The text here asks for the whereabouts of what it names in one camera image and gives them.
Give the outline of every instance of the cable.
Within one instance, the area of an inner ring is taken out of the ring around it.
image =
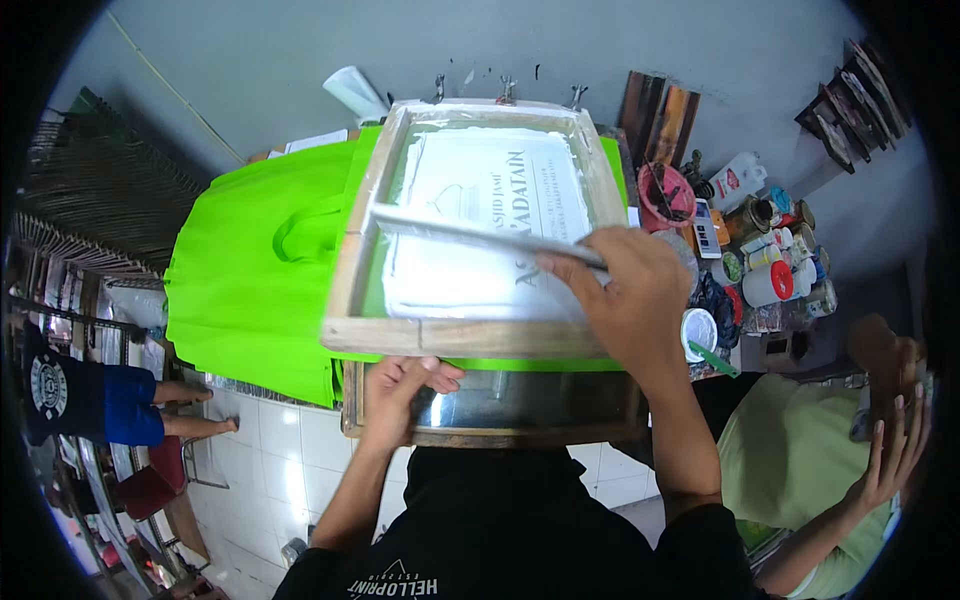
[[[236,151],[230,148],[230,145],[227,144],[227,141],[223,137],[221,137],[220,134],[217,133],[210,126],[210,124],[206,122],[206,119],[204,119],[204,117],[201,114],[199,114],[196,111],[196,109],[190,105],[189,102],[187,102],[186,98],[180,95],[177,89],[174,88],[172,85],[170,85],[170,82],[168,82],[166,78],[164,78],[160,74],[160,72],[156,70],[156,67],[154,66],[154,64],[150,62],[150,59],[148,59],[146,55],[143,54],[143,51],[140,50],[140,47],[136,45],[136,43],[130,37],[130,34],[127,33],[127,30],[125,30],[123,28],[123,25],[120,24],[120,21],[117,20],[117,17],[113,14],[113,11],[111,11],[110,9],[107,9],[106,13],[107,13],[107,16],[110,17],[110,20],[113,21],[113,25],[117,28],[117,31],[120,32],[120,35],[123,36],[123,38],[127,41],[127,43],[130,44],[131,48],[133,48],[133,51],[136,53],[136,55],[140,57],[141,60],[143,60],[143,63],[147,65],[147,68],[153,71],[154,75],[156,75],[156,78],[159,79],[161,82],[163,82],[163,84],[167,86],[167,89],[169,89],[174,96],[177,96],[177,99],[183,103],[186,109],[189,110],[190,113],[193,114],[193,116],[197,117],[197,120],[200,121],[201,126],[203,126],[206,132],[209,133],[210,136],[213,137],[213,139],[217,140],[217,142],[224,147],[224,150],[226,150],[234,158],[234,160],[236,160],[240,164],[246,164],[247,161],[244,160],[242,157],[240,157],[240,155],[238,155]]]

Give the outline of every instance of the red chair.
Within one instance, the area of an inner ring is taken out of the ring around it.
[[[148,466],[117,484],[117,499],[131,519],[142,521],[149,518],[182,494],[190,481],[229,490],[228,485],[216,484],[188,475],[187,460],[194,463],[194,473],[197,472],[193,443],[199,439],[191,438],[180,444],[179,437],[166,436],[163,442],[148,450],[150,452]]]

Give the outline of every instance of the blue shorts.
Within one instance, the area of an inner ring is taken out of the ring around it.
[[[104,433],[108,442],[163,442],[163,419],[154,406],[155,392],[154,374],[146,369],[104,365]]]

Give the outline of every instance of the white plastic bottle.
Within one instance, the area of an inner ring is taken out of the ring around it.
[[[766,179],[767,170],[760,165],[760,156],[756,152],[741,152],[710,178],[716,192],[711,200],[713,207],[724,213],[734,210],[747,194],[762,188]]]

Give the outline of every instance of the black t-shirt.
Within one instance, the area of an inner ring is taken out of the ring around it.
[[[408,487],[408,510],[362,553],[307,550],[275,600],[766,597],[721,505],[676,518],[654,551],[575,477],[473,470]]]
[[[104,366],[62,356],[50,348],[40,329],[24,323],[23,408],[27,437],[40,445],[50,434],[104,441]]]

